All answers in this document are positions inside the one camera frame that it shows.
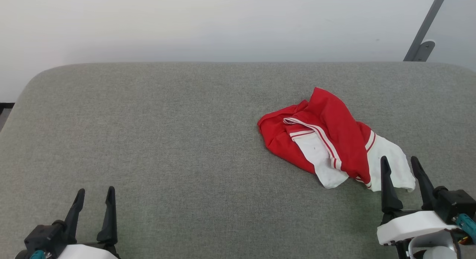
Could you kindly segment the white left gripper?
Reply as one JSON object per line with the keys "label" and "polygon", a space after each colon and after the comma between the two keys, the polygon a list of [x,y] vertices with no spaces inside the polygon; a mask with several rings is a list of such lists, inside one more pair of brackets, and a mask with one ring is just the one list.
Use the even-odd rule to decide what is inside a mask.
{"label": "white left gripper", "polygon": [[85,189],[78,190],[76,198],[64,220],[67,246],[58,259],[120,259],[115,245],[118,242],[117,207],[114,186],[109,186],[105,200],[106,211],[97,242],[76,244],[79,214],[82,211]]}

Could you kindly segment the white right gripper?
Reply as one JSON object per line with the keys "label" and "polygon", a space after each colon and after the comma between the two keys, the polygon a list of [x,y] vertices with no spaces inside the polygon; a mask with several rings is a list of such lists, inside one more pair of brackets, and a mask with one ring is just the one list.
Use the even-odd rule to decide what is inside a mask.
{"label": "white right gripper", "polygon": [[[460,247],[455,237],[456,225],[444,222],[433,210],[435,189],[418,158],[410,158],[412,170],[418,180],[422,198],[422,210],[392,219],[377,227],[380,245],[393,246],[400,259],[459,259]],[[401,211],[403,203],[398,199],[391,179],[391,168],[386,156],[380,159],[381,207],[384,214]]]}

